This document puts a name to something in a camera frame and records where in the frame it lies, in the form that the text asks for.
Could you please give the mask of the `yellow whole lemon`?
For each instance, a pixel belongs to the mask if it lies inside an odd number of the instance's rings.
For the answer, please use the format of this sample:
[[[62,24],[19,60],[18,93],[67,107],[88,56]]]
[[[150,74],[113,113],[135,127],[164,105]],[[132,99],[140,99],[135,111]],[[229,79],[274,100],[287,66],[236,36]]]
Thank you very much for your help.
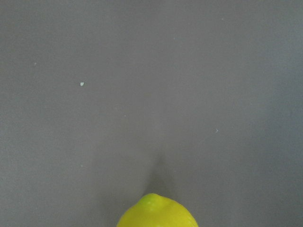
[[[182,204],[156,193],[149,193],[121,216],[117,226],[197,227],[198,223]]]

